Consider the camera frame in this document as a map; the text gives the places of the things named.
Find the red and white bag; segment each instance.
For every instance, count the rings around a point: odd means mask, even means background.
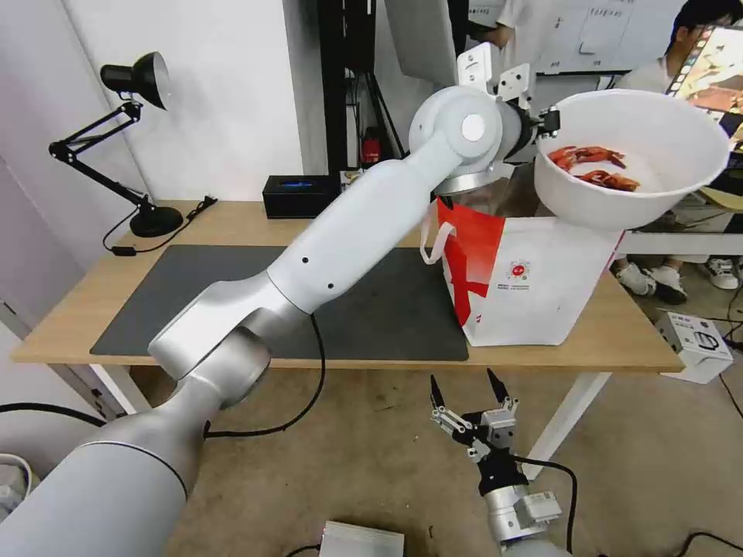
[[[438,214],[431,254],[424,244]],[[561,344],[611,263],[622,232],[557,217],[491,217],[440,200],[421,225],[420,251],[443,273],[470,344]]]

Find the desk lamp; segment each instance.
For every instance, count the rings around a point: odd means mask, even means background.
[[[155,237],[173,232],[183,223],[183,216],[178,210],[172,207],[156,206],[146,194],[115,182],[81,162],[77,157],[83,151],[87,151],[90,147],[139,121],[142,103],[134,99],[134,94],[138,94],[157,108],[166,110],[170,96],[170,82],[165,60],[160,53],[153,52],[145,54],[130,67],[106,64],[101,68],[101,80],[103,85],[118,94],[124,104],[70,137],[52,143],[49,146],[49,153],[55,159],[72,166],[88,178],[136,205],[137,214],[129,221],[129,227],[135,236]],[[119,114],[124,114],[128,120],[107,132],[85,135],[116,118]]]

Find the cooked crayfish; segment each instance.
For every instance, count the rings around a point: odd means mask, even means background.
[[[609,161],[619,168],[627,168],[627,165],[621,161],[624,157],[618,151],[612,151],[611,149],[605,149],[597,145],[592,147],[568,145],[550,153],[550,160],[565,172],[569,172],[576,164],[581,164],[582,162],[600,162],[604,160]]]
[[[636,182],[621,174],[609,174],[605,170],[594,170],[588,174],[576,176],[576,178],[592,183],[595,186],[610,188],[611,190],[635,191],[640,187],[640,182]]]
[[[582,162],[609,161],[611,164],[618,166],[619,168],[627,168],[627,165],[622,162],[624,157],[625,156],[619,151],[612,151],[611,149],[606,149],[597,145],[592,147],[576,147],[575,145],[568,145],[567,147],[557,149],[550,153],[550,160],[567,173],[569,173],[576,164],[581,164]],[[575,177],[582,179],[584,182],[592,183],[595,186],[602,186],[611,190],[633,192],[640,187],[639,182],[636,182],[633,179],[629,179],[622,174],[610,174],[605,170],[594,170],[588,174]]]

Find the shoe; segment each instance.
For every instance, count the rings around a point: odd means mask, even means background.
[[[681,286],[681,275],[673,267],[662,265],[650,269],[648,273],[656,280],[656,294],[663,302],[678,306],[689,299]]]
[[[710,282],[722,290],[736,290],[740,282],[730,259],[709,258],[701,265]]]
[[[637,296],[652,296],[656,293],[656,281],[640,271],[634,263],[619,269],[615,276],[619,284]]]

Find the tiled floor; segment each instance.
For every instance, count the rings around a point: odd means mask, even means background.
[[[724,315],[730,294],[712,289],[694,269],[687,289],[692,299],[679,311]],[[653,314],[659,304],[642,305]],[[743,402],[743,359],[725,377]],[[437,378],[454,410],[492,403],[484,374]],[[517,448],[525,453],[574,376],[502,379],[522,400]],[[214,427],[282,422],[306,404],[316,382],[314,373],[271,373]],[[209,441],[168,555],[281,557],[317,542],[328,519],[400,531],[409,557],[497,555],[477,470],[429,420],[428,392],[423,372],[332,371],[315,409],[289,431]],[[703,386],[612,378],[555,461],[580,481],[575,555],[675,555],[695,528],[743,543],[743,420],[717,380]],[[547,470],[536,488],[554,490],[567,509],[569,482],[560,472]],[[563,543],[564,518],[550,537]],[[735,553],[702,540],[689,555]]]

